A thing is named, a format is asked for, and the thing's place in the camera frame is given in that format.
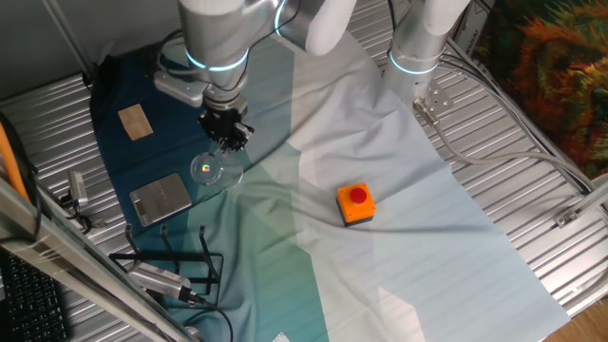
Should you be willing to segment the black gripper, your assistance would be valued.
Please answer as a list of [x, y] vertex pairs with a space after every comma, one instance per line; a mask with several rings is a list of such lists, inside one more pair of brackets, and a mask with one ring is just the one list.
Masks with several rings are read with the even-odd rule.
[[220, 110], [205, 104], [198, 123], [207, 137], [214, 141], [217, 151], [240, 151], [255, 133], [255, 129], [242, 122], [241, 113], [232, 108]]

